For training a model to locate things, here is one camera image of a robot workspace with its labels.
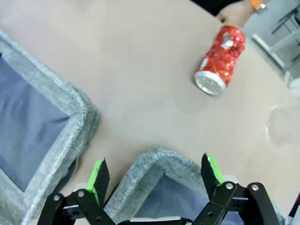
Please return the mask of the clear plastic cup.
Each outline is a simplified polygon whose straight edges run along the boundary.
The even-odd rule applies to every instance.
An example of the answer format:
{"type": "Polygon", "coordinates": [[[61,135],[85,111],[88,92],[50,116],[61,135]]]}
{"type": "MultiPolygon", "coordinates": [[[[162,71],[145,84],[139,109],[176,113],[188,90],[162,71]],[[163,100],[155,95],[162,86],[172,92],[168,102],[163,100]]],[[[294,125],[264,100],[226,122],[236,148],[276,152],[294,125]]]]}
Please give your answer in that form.
{"type": "Polygon", "coordinates": [[[267,119],[266,135],[273,144],[300,145],[300,105],[274,106],[267,119]]]}

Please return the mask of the crushed red soda can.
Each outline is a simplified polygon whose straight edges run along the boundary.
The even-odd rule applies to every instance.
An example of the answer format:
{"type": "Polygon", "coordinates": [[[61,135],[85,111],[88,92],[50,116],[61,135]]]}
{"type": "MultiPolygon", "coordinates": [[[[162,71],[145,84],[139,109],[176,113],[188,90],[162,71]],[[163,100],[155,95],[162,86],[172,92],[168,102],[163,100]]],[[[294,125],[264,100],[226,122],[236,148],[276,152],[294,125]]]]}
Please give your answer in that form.
{"type": "Polygon", "coordinates": [[[244,49],[244,33],[237,27],[223,26],[195,73],[194,81],[198,88],[212,96],[222,94],[244,49]]]}

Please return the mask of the person's black trousers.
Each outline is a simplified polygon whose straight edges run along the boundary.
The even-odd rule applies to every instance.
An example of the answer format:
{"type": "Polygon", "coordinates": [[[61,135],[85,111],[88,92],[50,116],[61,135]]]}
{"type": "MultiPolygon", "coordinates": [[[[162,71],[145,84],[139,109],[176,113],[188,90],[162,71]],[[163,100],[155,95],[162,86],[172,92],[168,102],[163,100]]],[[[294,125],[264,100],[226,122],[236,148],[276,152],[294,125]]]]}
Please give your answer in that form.
{"type": "Polygon", "coordinates": [[[207,12],[216,16],[223,8],[230,4],[241,2],[243,0],[190,0],[198,6],[205,9],[207,12]]]}

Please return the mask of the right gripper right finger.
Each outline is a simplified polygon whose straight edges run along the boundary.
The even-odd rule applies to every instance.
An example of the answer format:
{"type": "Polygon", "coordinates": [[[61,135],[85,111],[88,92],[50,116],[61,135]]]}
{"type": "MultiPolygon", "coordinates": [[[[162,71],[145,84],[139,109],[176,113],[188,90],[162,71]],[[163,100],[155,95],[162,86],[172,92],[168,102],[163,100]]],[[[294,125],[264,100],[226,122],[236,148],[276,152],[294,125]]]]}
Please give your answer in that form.
{"type": "Polygon", "coordinates": [[[191,225],[221,225],[228,212],[237,212],[244,225],[279,225],[272,202],[262,183],[243,187],[224,181],[211,154],[203,154],[201,176],[209,202],[191,225]]]}

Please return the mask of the black folding chair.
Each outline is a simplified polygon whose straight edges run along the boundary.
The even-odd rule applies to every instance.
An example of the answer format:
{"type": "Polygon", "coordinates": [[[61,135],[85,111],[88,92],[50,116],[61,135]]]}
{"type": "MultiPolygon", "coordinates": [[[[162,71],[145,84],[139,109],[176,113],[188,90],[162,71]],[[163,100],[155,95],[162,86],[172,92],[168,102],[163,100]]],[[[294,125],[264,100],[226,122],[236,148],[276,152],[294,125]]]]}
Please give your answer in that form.
{"type": "Polygon", "coordinates": [[[300,4],[280,18],[278,25],[271,33],[275,34],[288,20],[291,20],[294,25],[297,24],[300,27],[300,4]]]}

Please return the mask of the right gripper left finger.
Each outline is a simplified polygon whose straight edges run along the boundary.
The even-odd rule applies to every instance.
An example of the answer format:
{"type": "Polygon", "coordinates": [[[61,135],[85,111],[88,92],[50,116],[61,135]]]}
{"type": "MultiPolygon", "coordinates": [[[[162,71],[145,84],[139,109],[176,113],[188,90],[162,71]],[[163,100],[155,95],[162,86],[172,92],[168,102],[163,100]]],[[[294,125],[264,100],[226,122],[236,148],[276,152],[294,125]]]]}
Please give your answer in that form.
{"type": "Polygon", "coordinates": [[[104,209],[109,181],[106,161],[97,161],[85,188],[47,197],[37,225],[74,225],[81,218],[90,225],[116,225],[104,209]]]}

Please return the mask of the person's left hand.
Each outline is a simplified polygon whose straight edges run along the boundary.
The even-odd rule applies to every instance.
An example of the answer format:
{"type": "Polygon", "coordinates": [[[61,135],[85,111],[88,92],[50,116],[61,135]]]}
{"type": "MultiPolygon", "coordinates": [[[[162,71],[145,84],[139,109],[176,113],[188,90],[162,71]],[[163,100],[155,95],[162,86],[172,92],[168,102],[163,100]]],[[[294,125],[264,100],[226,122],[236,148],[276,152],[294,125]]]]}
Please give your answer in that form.
{"type": "Polygon", "coordinates": [[[254,12],[249,1],[242,0],[223,8],[216,18],[224,24],[242,27],[254,12]]]}

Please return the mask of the grey fabric basket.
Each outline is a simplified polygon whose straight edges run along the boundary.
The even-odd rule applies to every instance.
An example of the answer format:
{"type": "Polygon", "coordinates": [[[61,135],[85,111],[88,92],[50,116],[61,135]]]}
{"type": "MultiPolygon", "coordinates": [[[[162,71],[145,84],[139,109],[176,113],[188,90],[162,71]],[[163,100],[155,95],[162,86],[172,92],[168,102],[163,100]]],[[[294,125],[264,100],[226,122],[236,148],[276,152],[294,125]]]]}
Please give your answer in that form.
{"type": "MultiPolygon", "coordinates": [[[[153,148],[131,165],[105,211],[116,225],[191,225],[209,202],[201,164],[164,147],[153,148]]],[[[272,205],[279,225],[290,225],[291,219],[272,205]]],[[[244,223],[237,212],[228,212],[221,225],[244,223]]]]}
{"type": "Polygon", "coordinates": [[[100,113],[0,30],[0,225],[27,225],[77,170],[100,113]]]}

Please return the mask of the white table with grey frame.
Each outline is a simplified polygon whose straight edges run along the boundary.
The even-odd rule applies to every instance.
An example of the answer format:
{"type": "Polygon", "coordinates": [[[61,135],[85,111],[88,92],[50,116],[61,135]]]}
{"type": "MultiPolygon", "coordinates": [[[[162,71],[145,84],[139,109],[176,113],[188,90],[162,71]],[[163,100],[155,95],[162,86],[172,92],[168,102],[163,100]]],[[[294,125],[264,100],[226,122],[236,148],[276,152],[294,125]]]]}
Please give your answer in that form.
{"type": "Polygon", "coordinates": [[[276,54],[279,50],[286,48],[291,42],[295,41],[296,38],[300,36],[300,29],[294,31],[283,39],[279,40],[272,46],[269,46],[261,37],[257,34],[252,35],[252,39],[258,44],[260,48],[263,49],[265,53],[271,58],[273,62],[281,69],[282,77],[286,83],[292,80],[289,69],[300,60],[300,53],[293,58],[289,65],[286,65],[276,54]]]}

